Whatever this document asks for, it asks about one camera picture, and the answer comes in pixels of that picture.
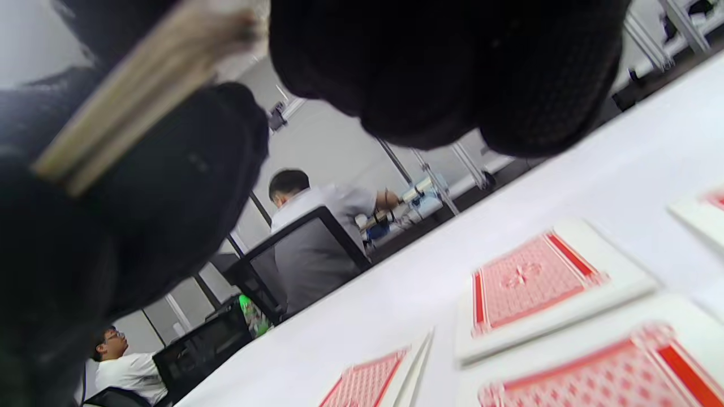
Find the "gray cloth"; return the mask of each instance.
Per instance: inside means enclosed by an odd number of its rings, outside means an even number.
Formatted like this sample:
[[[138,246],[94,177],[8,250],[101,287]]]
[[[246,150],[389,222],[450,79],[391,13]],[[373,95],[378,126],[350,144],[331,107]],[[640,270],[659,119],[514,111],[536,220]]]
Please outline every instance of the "gray cloth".
[[[274,256],[287,293],[287,314],[302,311],[361,273],[319,220],[279,241]]]

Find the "white wall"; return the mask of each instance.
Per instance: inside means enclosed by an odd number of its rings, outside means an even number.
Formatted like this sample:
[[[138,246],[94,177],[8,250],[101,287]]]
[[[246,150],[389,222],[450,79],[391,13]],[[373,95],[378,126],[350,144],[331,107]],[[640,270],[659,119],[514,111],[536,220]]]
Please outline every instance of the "white wall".
[[[0,0],[0,88],[88,64],[50,0]]]

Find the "white table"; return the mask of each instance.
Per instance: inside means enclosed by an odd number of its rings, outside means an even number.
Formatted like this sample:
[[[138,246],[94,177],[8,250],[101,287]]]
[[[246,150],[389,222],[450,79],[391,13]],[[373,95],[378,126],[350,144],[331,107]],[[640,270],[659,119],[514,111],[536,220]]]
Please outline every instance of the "white table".
[[[416,407],[453,406],[469,274],[565,217],[588,219],[670,290],[724,307],[724,259],[665,209],[722,182],[720,56],[246,346],[177,406],[316,407],[345,367],[433,325]]]

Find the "man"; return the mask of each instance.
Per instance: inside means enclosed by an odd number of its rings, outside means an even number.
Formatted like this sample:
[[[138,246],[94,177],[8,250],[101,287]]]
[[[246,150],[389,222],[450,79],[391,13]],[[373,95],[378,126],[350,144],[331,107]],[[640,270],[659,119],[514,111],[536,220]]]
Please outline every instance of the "man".
[[[279,211],[271,218],[271,233],[283,229],[304,214],[326,206],[364,251],[358,215],[392,210],[399,198],[388,190],[372,193],[340,185],[310,187],[299,169],[279,171],[269,183],[269,198]],[[334,238],[318,224],[306,225],[276,244],[274,257],[287,294],[287,315],[293,315],[342,287],[360,273]]]
[[[125,335],[115,327],[108,328],[98,338],[93,360],[98,362],[96,388],[118,387],[136,392],[153,406],[167,393],[152,353],[134,353],[124,356],[128,349]]]

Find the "card deck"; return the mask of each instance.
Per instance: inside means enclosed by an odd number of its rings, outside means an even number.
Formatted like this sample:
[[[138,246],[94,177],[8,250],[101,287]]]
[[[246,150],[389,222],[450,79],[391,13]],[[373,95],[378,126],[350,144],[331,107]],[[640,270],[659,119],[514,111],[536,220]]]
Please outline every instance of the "card deck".
[[[488,359],[458,405],[724,407],[722,340],[715,320],[661,295]]]
[[[352,366],[320,407],[409,407],[432,341],[430,332],[389,355]]]
[[[561,223],[473,275],[460,301],[456,356],[470,363],[656,287],[585,222]]]
[[[669,210],[724,251],[724,188],[675,203]]]

